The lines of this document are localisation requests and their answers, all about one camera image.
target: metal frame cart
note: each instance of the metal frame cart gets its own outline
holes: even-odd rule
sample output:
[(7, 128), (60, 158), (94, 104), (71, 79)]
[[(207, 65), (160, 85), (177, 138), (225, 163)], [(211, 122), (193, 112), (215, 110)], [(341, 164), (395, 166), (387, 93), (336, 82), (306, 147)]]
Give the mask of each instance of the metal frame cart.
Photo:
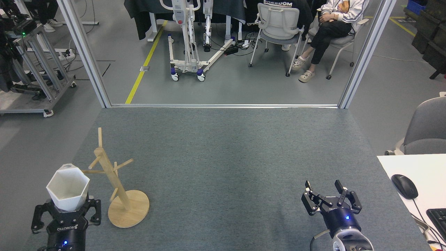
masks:
[[(37, 35), (40, 35), (43, 38), (44, 44), (49, 49), (50, 54), (56, 63), (58, 72), (55, 72), (53, 67), (50, 65), (50, 62), (48, 61), (40, 43), (37, 40)], [(43, 30), (43, 25), (38, 24), (37, 28), (32, 32), (14, 40), (14, 45), (36, 78), (36, 81), (38, 82), (39, 87), (45, 94), (46, 98), (33, 100), (31, 96), (27, 94), (14, 92), (0, 93), (0, 113), (43, 113), (43, 117), (52, 116), (54, 114), (52, 110), (53, 107), (65, 93), (67, 88), (76, 87), (76, 83), (74, 82), (75, 76), (68, 76), (56, 51)], [(52, 87), (47, 86), (46, 81), (42, 78), (39, 70), (34, 66), (32, 59), (27, 55), (25, 48), (26, 45), (30, 46), (34, 50), (40, 65), (53, 84)], [(18, 69), (17, 74), (20, 76), (20, 79), (24, 82), (24, 84), (30, 85), (31, 80), (23, 71), (21, 64), (17, 60), (14, 60), (13, 63), (16, 69)]]
[[(184, 39), (184, 60), (176, 60), (173, 58), (172, 36), (168, 35), (169, 41), (169, 58), (170, 58), (170, 74), (174, 81), (179, 80), (177, 71), (182, 73), (193, 72), (197, 74), (197, 78), (200, 81), (205, 80), (205, 72), (212, 66), (212, 64), (223, 54), (223, 52), (229, 48), (229, 46), (235, 43), (235, 38), (231, 38), (225, 42), (220, 50), (214, 54), (208, 61), (200, 61), (197, 51), (197, 43), (195, 41), (194, 31), (194, 12), (199, 10), (201, 2), (197, 1), (197, 7), (194, 7), (192, 0), (172, 0), (172, 7), (166, 6), (163, 0), (160, 0), (160, 4), (167, 10), (173, 11), (173, 19), (182, 28)], [(210, 43), (207, 38), (211, 36), (211, 17), (212, 17), (213, 1), (207, 0), (204, 7), (204, 14), (206, 16), (206, 33), (204, 35), (205, 51), (210, 50)]]

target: black crate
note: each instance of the black crate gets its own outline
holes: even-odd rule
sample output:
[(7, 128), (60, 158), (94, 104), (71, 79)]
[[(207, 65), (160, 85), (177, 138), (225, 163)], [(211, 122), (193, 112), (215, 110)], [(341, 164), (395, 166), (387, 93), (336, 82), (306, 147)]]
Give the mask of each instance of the black crate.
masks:
[(429, 0), (424, 11), (444, 23), (446, 21), (446, 0)]
[(440, 24), (438, 26), (438, 31), (435, 34), (434, 37), (434, 43), (442, 48), (443, 50), (446, 50), (446, 25)]
[(440, 20), (427, 14), (425, 11), (420, 11), (420, 16), (415, 24), (417, 30), (423, 33), (429, 40), (432, 40), (437, 33)]
[(429, 42), (423, 59), (441, 74), (446, 73), (446, 51), (436, 46), (434, 42)]
[(428, 45), (429, 39), (425, 37), (422, 33), (417, 32), (415, 38), (412, 41), (412, 45), (419, 51), (421, 54), (424, 54)]

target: white hexagonal cup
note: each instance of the white hexagonal cup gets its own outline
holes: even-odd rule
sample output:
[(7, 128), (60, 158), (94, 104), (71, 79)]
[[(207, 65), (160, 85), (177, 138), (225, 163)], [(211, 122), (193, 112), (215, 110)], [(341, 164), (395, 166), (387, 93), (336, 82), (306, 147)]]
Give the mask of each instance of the white hexagonal cup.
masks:
[(76, 211), (85, 203), (90, 179), (73, 164), (61, 166), (46, 186), (57, 208)]

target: blue storage box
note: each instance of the blue storage box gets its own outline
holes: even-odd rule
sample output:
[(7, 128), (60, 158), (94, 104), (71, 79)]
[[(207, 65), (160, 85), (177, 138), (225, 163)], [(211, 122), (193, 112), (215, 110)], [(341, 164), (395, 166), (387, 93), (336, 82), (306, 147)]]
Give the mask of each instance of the blue storage box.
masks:
[(420, 11), (424, 10), (426, 8), (426, 6), (420, 5), (420, 3), (418, 1), (409, 0), (406, 8), (408, 10), (410, 10), (411, 12), (413, 12), (417, 15), (420, 15)]

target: white shoe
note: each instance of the white shoe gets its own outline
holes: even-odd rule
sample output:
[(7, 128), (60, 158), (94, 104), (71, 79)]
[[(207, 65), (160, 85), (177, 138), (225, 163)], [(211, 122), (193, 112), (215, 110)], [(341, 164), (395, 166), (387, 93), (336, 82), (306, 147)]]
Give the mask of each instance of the white shoe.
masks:
[(299, 77), (299, 81), (301, 81), (302, 83), (306, 83), (308, 82), (312, 77), (314, 77), (314, 72), (310, 72), (309, 70), (307, 70), (306, 72), (304, 72), (304, 74), (302, 74)]
[(46, 32), (55, 32), (56, 30), (53, 28), (53, 27), (51, 27), (51, 25), (50, 24), (44, 24), (43, 25), (43, 29), (46, 31)]
[(47, 24), (50, 24), (51, 27), (60, 27), (60, 26), (63, 25), (63, 23), (61, 23), (61, 22), (57, 22), (57, 21), (54, 20), (54, 19), (48, 19), (48, 21), (47, 21), (46, 23), (47, 23)]
[(293, 65), (291, 66), (291, 70), (293, 70), (293, 71), (299, 70), (304, 65), (304, 63), (308, 60), (308, 58), (309, 57), (303, 59), (301, 56), (299, 56), (297, 58), (297, 60), (294, 61)]
[(291, 47), (291, 45), (282, 45), (282, 50), (283, 51), (289, 51), (290, 47)]

